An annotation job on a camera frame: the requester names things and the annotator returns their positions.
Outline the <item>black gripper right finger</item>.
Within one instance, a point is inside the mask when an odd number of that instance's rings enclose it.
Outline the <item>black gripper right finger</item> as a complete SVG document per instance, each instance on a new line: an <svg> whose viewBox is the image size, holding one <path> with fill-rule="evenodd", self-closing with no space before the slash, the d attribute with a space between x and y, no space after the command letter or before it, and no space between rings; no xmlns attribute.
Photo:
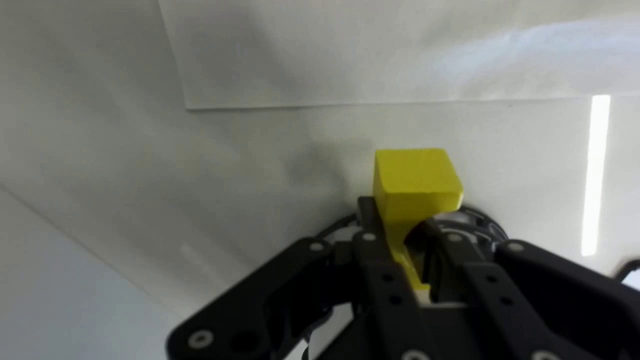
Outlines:
<svg viewBox="0 0 640 360"><path fill-rule="evenodd" d="M427 220L411 230L417 280L429 286L419 310L427 334L515 334L525 301L494 250L486 230L451 220Z"/></svg>

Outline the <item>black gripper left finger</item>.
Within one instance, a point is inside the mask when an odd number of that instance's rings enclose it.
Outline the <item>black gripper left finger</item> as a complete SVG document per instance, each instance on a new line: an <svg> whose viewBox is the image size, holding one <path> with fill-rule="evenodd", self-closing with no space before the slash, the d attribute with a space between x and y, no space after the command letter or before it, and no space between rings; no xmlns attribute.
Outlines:
<svg viewBox="0 0 640 360"><path fill-rule="evenodd" d="M353 238L353 261L363 283L358 319L370 334L419 334L419 309L403 271L392 259L382 220L372 196L356 200L360 233Z"/></svg>

